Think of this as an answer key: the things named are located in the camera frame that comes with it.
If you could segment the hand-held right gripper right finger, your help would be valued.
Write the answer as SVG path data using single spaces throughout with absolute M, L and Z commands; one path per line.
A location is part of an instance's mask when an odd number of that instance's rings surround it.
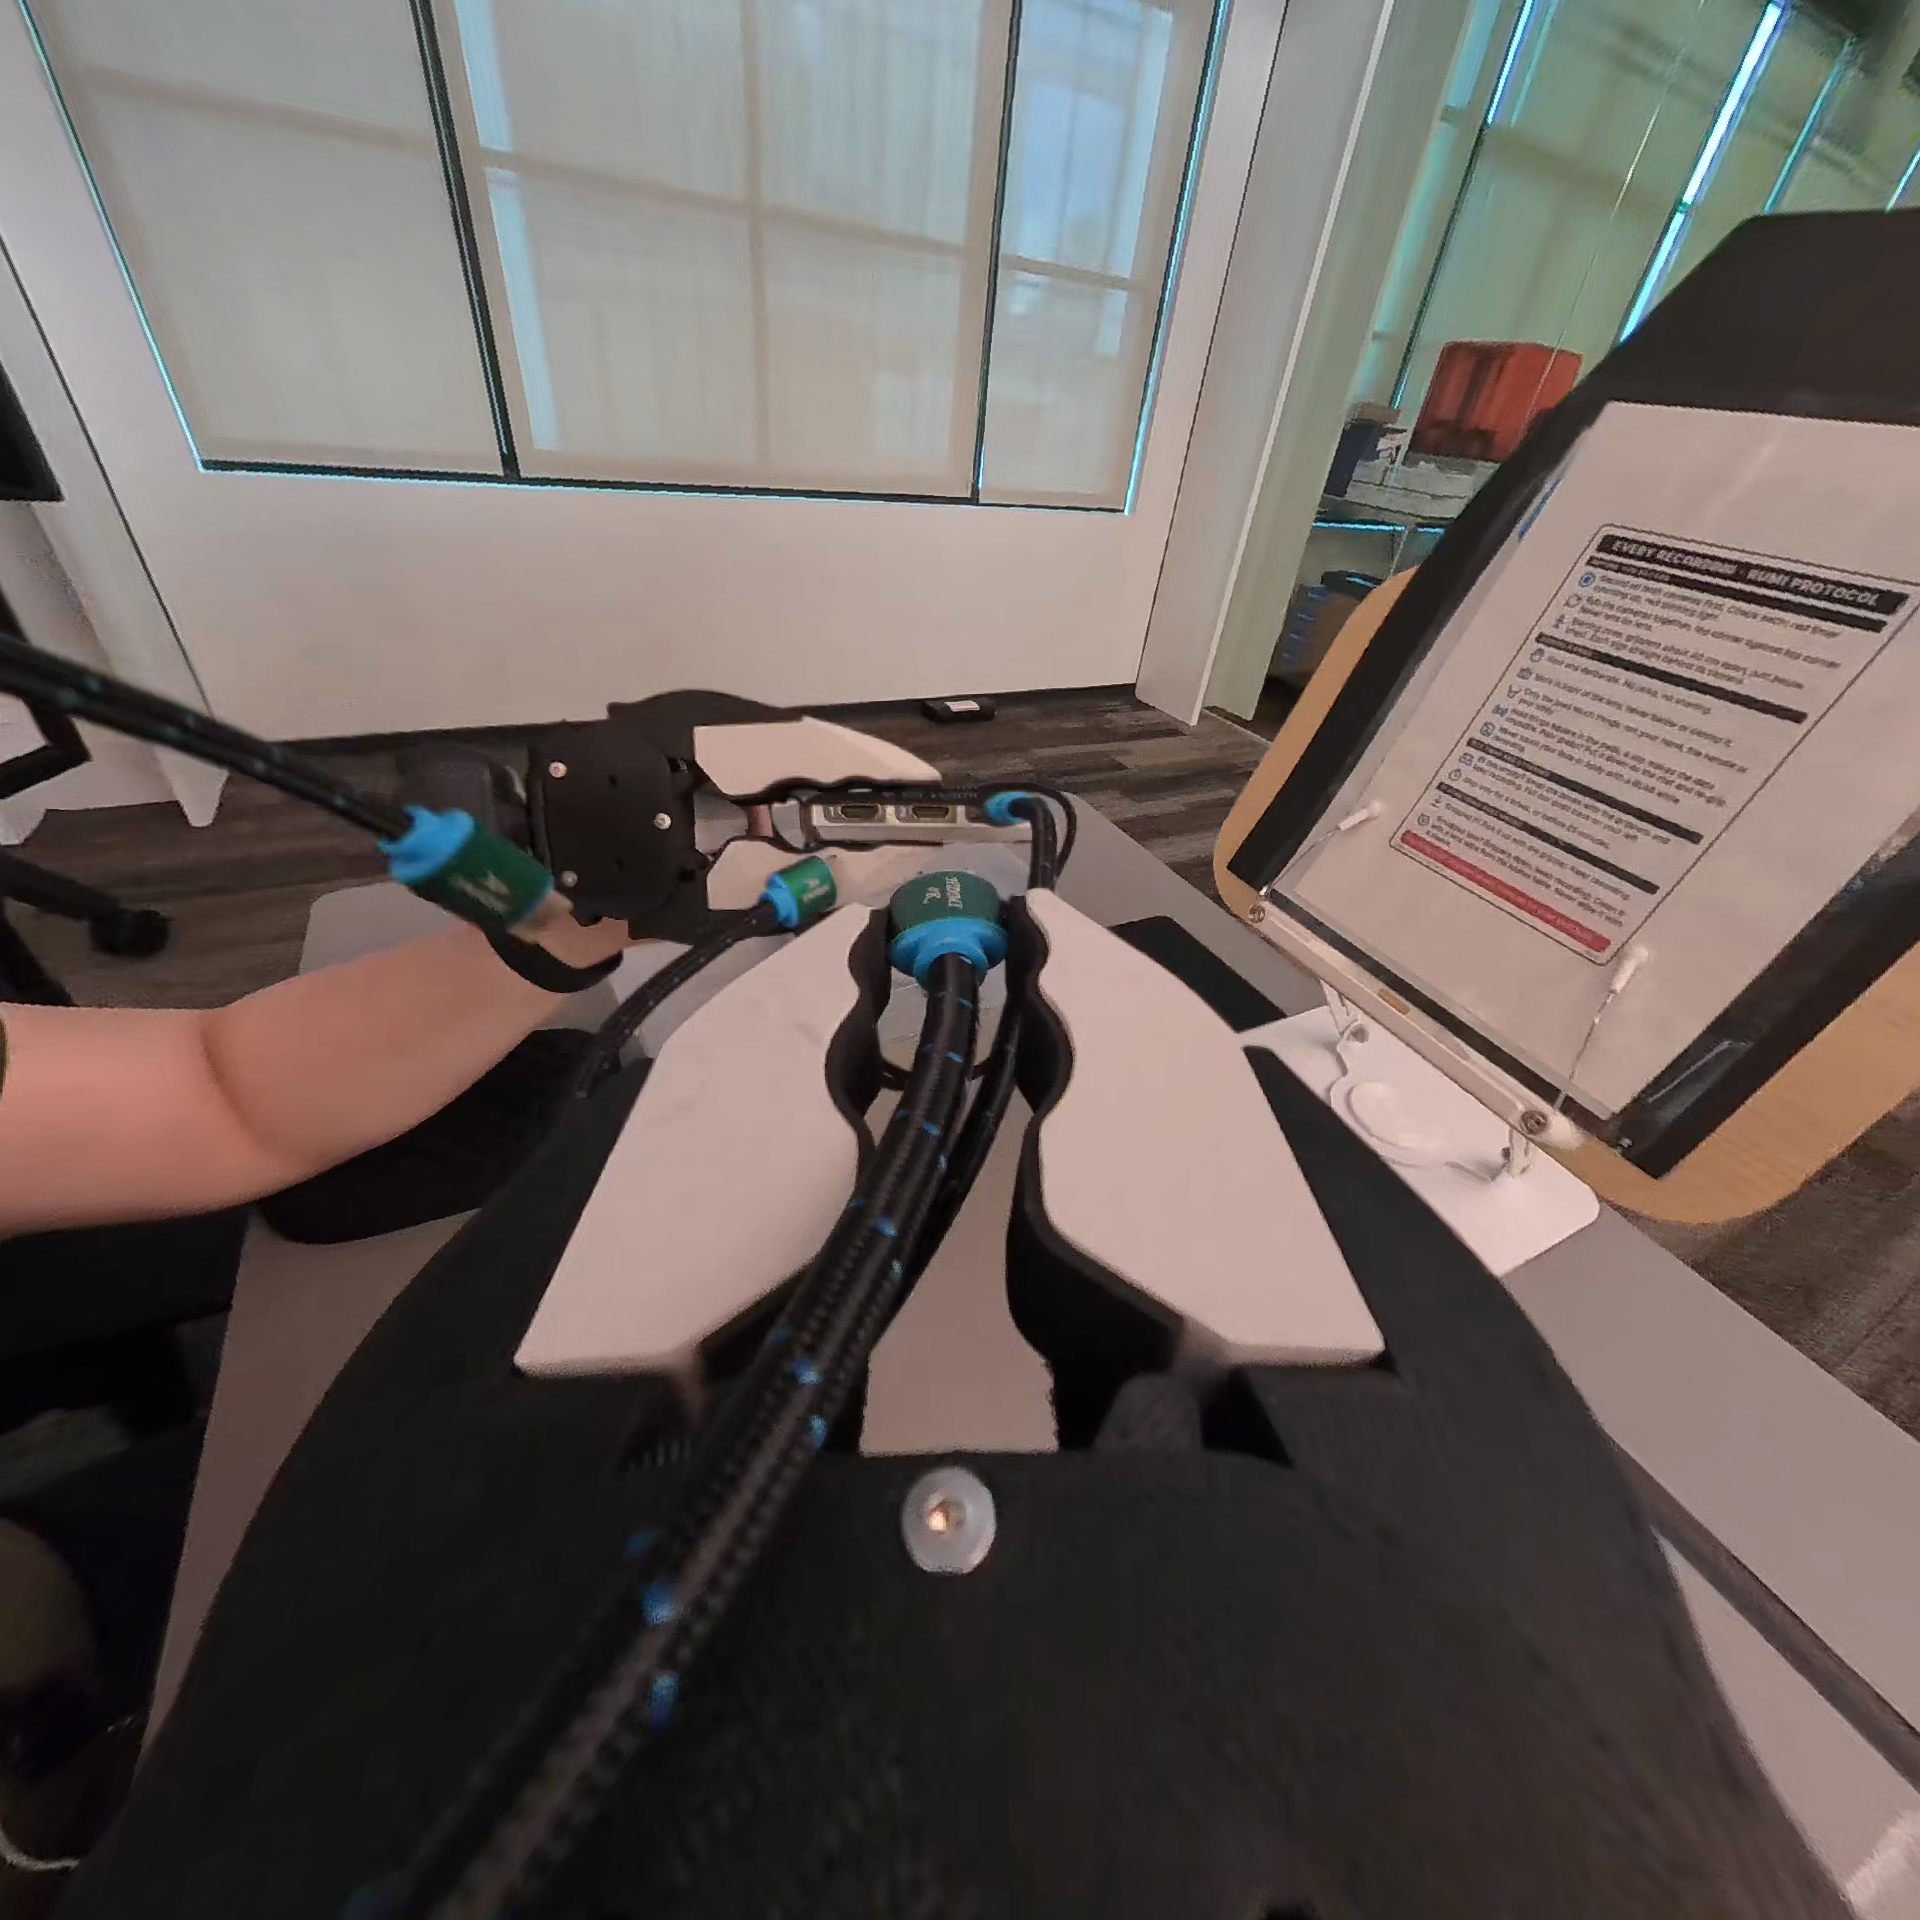
M 1261 1368 L 1358 1371 L 1385 1334 L 1237 1029 L 1048 889 L 1010 911 L 1029 1108 L 1005 1287 L 1058 1445 L 1131 1383 L 1201 1410 Z

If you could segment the large black screen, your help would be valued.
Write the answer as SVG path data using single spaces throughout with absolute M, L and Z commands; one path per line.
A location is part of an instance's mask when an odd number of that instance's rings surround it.
M 0 484 L 5 505 L 58 507 L 61 480 L 7 369 L 0 374 Z

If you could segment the black hdmi switch box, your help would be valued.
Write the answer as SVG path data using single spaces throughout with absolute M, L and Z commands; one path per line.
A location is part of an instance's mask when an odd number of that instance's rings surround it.
M 902 799 L 867 791 L 820 794 L 799 808 L 801 824 L 825 847 L 946 847 L 992 842 L 1007 835 L 972 804 Z

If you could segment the person's left hand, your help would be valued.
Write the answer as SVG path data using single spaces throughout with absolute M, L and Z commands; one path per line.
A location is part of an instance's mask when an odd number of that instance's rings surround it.
M 486 928 L 495 957 L 528 987 L 550 996 L 576 996 L 613 975 L 633 946 L 633 928 L 618 919 L 580 922 L 555 897 L 528 920 Z

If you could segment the orange storage bin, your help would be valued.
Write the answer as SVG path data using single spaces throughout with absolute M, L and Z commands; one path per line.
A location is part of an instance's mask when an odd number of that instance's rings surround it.
M 1582 355 L 1540 343 L 1448 343 L 1441 349 L 1409 450 L 1500 466 L 1538 416 L 1564 401 Z

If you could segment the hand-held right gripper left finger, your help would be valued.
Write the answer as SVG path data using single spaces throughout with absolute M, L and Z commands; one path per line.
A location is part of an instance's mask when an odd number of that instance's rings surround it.
M 694 1381 L 806 1273 L 872 1150 L 885 915 L 849 905 L 655 1058 L 514 1355 L 531 1379 Z

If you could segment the person's left forearm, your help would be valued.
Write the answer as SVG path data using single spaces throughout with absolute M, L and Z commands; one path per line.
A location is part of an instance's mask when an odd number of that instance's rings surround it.
M 442 1110 L 557 1006 L 469 927 L 214 1010 L 7 1004 L 2 1235 L 298 1186 Z

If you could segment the large paned window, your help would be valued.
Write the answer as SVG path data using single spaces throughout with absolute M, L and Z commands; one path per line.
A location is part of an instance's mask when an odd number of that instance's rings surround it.
M 1133 505 L 1223 5 L 16 12 L 205 470 Z

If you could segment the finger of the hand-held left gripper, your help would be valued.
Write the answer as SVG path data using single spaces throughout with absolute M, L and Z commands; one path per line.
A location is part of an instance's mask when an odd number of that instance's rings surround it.
M 776 802 L 790 791 L 940 789 L 933 763 L 818 717 L 692 729 L 692 765 L 733 804 Z
M 771 902 L 776 916 L 825 916 L 841 905 L 842 891 L 838 852 L 747 837 L 722 847 L 705 877 L 705 905 L 715 915 Z

